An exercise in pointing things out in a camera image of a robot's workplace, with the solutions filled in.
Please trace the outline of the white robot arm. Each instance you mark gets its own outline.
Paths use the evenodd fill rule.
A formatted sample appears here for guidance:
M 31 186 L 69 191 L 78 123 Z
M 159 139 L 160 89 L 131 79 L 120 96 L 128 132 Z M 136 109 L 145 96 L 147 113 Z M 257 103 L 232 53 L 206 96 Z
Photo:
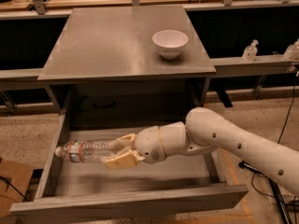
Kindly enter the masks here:
M 299 195 L 299 153 L 247 132 L 214 111 L 196 107 L 186 119 L 153 126 L 111 142 L 118 152 L 104 159 L 106 168 L 133 168 L 174 155 L 207 154 L 220 147 L 248 163 L 292 194 Z

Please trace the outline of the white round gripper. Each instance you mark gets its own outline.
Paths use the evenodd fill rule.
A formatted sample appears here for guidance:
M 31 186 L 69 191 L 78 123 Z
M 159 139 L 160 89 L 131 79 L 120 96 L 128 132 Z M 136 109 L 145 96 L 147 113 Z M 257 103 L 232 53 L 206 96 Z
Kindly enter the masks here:
M 117 148 L 135 146 L 137 151 L 130 149 L 104 160 L 104 165 L 109 170 L 134 168 L 141 161 L 153 164 L 163 160 L 163 149 L 160 144 L 158 126 L 144 129 L 136 138 L 134 133 L 126 134 L 116 140 L 116 145 Z

